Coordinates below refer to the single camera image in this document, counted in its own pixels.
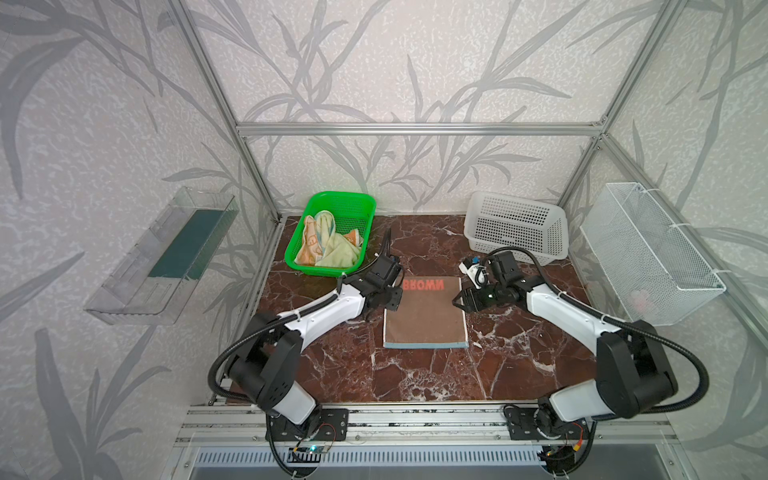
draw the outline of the gray perforated basket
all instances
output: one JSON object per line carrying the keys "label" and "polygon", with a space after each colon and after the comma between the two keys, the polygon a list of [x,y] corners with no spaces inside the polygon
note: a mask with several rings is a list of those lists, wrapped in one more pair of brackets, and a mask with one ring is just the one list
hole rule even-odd
{"label": "gray perforated basket", "polygon": [[672,325],[725,291],[640,184],[606,184],[581,231],[632,320]]}
{"label": "gray perforated basket", "polygon": [[[489,192],[474,192],[464,220],[464,236],[475,252],[499,247],[530,250],[541,265],[568,255],[568,223],[557,205]],[[518,262],[531,263],[515,252]]]}

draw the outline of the yellow towel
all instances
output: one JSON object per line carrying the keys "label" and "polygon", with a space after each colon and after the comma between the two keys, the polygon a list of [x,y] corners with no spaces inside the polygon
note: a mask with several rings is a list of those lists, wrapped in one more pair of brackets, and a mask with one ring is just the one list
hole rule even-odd
{"label": "yellow towel", "polygon": [[362,237],[355,229],[347,235],[336,232],[336,219],[328,210],[304,218],[302,246],[296,255],[299,265],[347,268],[360,258]]}

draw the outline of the green basket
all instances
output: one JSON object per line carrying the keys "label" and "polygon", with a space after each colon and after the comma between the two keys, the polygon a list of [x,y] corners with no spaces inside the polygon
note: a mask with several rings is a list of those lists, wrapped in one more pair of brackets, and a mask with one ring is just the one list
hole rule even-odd
{"label": "green basket", "polygon": [[[296,255],[301,250],[302,234],[304,232],[304,218],[307,215],[313,217],[318,212],[328,210],[336,218],[336,232],[345,235],[357,229],[362,235],[360,246],[360,258],[357,264],[347,268],[332,268],[328,266],[305,266],[294,262]],[[352,194],[349,192],[320,192],[310,198],[304,213],[301,215],[296,231],[288,243],[286,249],[286,263],[289,267],[307,275],[339,277],[342,273],[351,273],[360,268],[366,256],[366,248],[371,235],[373,214],[376,212],[376,200],[370,195]]]}

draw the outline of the wallpaper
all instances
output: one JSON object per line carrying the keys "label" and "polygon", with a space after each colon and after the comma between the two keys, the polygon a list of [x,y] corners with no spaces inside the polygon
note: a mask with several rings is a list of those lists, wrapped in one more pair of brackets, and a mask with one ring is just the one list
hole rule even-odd
{"label": "wallpaper", "polygon": [[[598,121],[660,0],[191,0],[239,122]],[[372,194],[461,212],[474,190],[562,191],[584,138],[271,137],[254,156],[282,211]]]}
{"label": "wallpaper", "polygon": [[[768,2],[688,2],[610,134],[766,305],[765,228]],[[566,207],[571,257],[593,303],[621,314],[578,227],[605,182],[626,181],[599,154]],[[660,332],[707,365],[711,387],[669,414],[702,480],[764,478],[768,469],[768,357],[725,301]],[[696,373],[670,357],[680,398]]]}
{"label": "wallpaper", "polygon": [[[315,193],[359,191],[379,212],[465,213],[472,193],[556,202],[587,137],[262,137],[250,142],[280,209]],[[457,151],[444,161],[441,151]],[[326,158],[306,161],[297,158]]]}
{"label": "wallpaper", "polygon": [[[187,47],[147,0],[0,4],[0,478],[156,478],[274,228]],[[173,326],[83,310],[181,186],[234,225]]]}

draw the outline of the brown marble surface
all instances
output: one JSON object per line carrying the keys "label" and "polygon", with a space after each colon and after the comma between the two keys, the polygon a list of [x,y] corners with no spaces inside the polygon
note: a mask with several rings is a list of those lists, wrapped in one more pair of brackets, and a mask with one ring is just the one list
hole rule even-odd
{"label": "brown marble surface", "polygon": [[[336,280],[305,276],[283,261],[298,217],[291,217],[267,278],[259,311],[295,309],[328,293]],[[392,253],[408,275],[461,276],[458,263],[476,255],[464,217],[376,217],[368,253],[392,228]],[[532,265],[521,263],[527,273]],[[569,260],[545,267],[553,283],[586,301]],[[303,353],[298,382],[320,402],[536,399],[594,378],[589,350],[549,322],[516,307],[467,315],[468,349],[385,349],[383,314],[342,323]]]}

